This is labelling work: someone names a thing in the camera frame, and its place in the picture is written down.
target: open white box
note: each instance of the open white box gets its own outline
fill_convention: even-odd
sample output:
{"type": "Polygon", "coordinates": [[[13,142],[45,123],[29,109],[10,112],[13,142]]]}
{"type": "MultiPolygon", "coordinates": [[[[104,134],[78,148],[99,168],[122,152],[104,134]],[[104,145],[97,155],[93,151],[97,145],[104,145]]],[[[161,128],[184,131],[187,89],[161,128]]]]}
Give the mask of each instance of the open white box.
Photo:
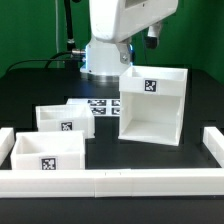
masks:
{"type": "Polygon", "coordinates": [[[133,66],[120,76],[119,138],[178,145],[187,69],[133,66]]]}
{"type": "Polygon", "coordinates": [[[37,106],[38,131],[79,131],[94,138],[95,118],[87,104],[37,106]]]}
{"type": "Polygon", "coordinates": [[[85,169],[83,131],[24,132],[16,137],[13,170],[85,169]]]}

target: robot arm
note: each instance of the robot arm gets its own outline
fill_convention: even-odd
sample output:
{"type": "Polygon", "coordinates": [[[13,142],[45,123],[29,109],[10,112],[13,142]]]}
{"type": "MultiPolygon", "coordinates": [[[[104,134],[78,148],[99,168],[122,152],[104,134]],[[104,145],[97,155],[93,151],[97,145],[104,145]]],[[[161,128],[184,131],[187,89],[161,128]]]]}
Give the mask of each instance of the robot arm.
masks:
{"type": "Polygon", "coordinates": [[[178,0],[90,0],[92,33],[119,43],[173,14],[178,0]]]}
{"type": "Polygon", "coordinates": [[[160,21],[176,11],[178,0],[89,0],[89,4],[92,38],[81,73],[107,82],[118,81],[132,65],[131,36],[150,27],[149,42],[158,44],[160,21]]]}

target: black tabletop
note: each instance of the black tabletop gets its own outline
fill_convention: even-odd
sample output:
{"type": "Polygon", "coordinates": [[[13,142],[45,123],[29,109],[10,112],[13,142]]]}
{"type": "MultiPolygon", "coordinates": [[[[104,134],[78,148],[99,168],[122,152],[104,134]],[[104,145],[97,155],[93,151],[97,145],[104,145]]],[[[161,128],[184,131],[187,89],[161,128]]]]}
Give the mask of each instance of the black tabletop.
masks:
{"type": "MultiPolygon", "coordinates": [[[[35,106],[68,98],[119,98],[118,84],[80,79],[64,69],[15,69],[0,79],[0,128],[36,131],[35,106]]],[[[86,169],[218,168],[202,143],[203,128],[224,131],[224,86],[200,70],[189,71],[180,144],[118,140],[119,118],[96,117],[86,143],[86,169]]],[[[9,157],[1,169],[10,169],[9,157]]],[[[1,223],[221,223],[222,197],[1,199],[1,223]]]]}

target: small white box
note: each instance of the small white box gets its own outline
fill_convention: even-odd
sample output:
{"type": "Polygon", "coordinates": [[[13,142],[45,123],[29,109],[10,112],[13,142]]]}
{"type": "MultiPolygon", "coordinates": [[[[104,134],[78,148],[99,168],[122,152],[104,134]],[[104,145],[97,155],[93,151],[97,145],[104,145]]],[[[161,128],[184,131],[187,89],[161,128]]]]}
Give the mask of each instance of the small white box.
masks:
{"type": "Polygon", "coordinates": [[[87,104],[36,107],[38,131],[84,131],[94,138],[95,118],[87,104]]]}
{"type": "Polygon", "coordinates": [[[14,170],[85,169],[83,131],[16,134],[11,154],[14,170]]]}
{"type": "Polygon", "coordinates": [[[120,76],[119,138],[178,145],[187,69],[133,66],[120,76]]]}

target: cable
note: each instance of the cable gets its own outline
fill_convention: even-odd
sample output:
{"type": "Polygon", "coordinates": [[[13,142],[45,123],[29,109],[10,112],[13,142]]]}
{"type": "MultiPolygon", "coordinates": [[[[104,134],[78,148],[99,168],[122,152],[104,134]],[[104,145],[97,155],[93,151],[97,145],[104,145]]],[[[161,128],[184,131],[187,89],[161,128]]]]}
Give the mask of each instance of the cable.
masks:
{"type": "Polygon", "coordinates": [[[22,64],[22,63],[27,63],[27,62],[52,62],[52,61],[72,61],[74,59],[30,59],[30,60],[24,60],[24,61],[19,61],[19,62],[16,62],[12,65],[10,65],[7,69],[6,69],[6,72],[5,74],[7,74],[14,66],[16,65],[19,65],[19,64],[22,64]]]}
{"type": "Polygon", "coordinates": [[[56,51],[57,53],[60,52],[60,41],[59,41],[59,0],[55,0],[55,41],[56,41],[56,51]]]}
{"type": "Polygon", "coordinates": [[[67,23],[67,49],[72,50],[76,48],[75,40],[73,37],[73,26],[72,26],[72,12],[71,12],[71,2],[70,0],[64,0],[65,6],[65,16],[66,16],[66,23],[67,23]]]}
{"type": "Polygon", "coordinates": [[[64,51],[64,52],[59,52],[59,53],[57,53],[57,54],[55,54],[54,56],[52,56],[51,58],[50,58],[50,60],[46,63],[46,65],[45,65],[45,67],[44,68],[48,68],[49,67],[49,65],[51,64],[51,60],[52,59],[56,59],[56,58],[58,58],[58,57],[60,57],[60,56],[63,56],[63,55],[71,55],[71,53],[72,53],[72,51],[64,51]]]}

